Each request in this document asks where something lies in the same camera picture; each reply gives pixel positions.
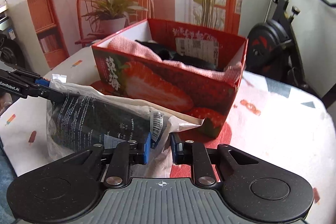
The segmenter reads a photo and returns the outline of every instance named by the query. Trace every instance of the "crosshair symbol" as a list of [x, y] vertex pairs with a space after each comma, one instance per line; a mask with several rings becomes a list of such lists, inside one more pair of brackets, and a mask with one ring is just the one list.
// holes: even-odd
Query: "crosshair symbol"
[[157, 183], [157, 184], [160, 185], [161, 187], [163, 187], [163, 186], [166, 186], [166, 185], [169, 184], [169, 183], [164, 182], [164, 181], [160, 181], [160, 182]]

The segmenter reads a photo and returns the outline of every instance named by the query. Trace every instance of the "gray ribbed panel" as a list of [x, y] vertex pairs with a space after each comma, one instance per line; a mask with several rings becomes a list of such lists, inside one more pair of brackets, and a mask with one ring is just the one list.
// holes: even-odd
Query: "gray ribbed panel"
[[252, 224], [232, 213], [213, 190], [190, 179], [133, 179], [108, 190], [91, 212], [68, 224]]

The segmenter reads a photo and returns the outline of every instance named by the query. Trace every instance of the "bookshelf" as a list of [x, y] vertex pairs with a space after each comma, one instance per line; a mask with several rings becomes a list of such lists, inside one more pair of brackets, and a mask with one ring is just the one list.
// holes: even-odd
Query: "bookshelf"
[[51, 69], [69, 57], [53, 0], [27, 0], [41, 49]]

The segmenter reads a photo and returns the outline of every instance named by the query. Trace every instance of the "exercise bike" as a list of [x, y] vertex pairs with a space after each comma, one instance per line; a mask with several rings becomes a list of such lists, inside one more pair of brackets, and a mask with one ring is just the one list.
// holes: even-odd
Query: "exercise bike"
[[[336, 7], [336, 3], [321, 1], [332, 8]], [[272, 2], [277, 6], [268, 20]], [[264, 23], [258, 23], [251, 29], [248, 34], [246, 70], [317, 96], [305, 81], [300, 51], [291, 25], [300, 10], [293, 6], [292, 14], [288, 15], [288, 4], [289, 0], [271, 0]]]

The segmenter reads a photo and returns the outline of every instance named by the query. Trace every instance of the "blue fabric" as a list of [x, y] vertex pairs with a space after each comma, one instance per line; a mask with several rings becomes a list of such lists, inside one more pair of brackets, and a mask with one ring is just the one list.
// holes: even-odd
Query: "blue fabric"
[[7, 156], [3, 151], [3, 145], [0, 139], [0, 223], [10, 224], [15, 219], [8, 206], [6, 193], [10, 183], [14, 180], [16, 174], [9, 163]]

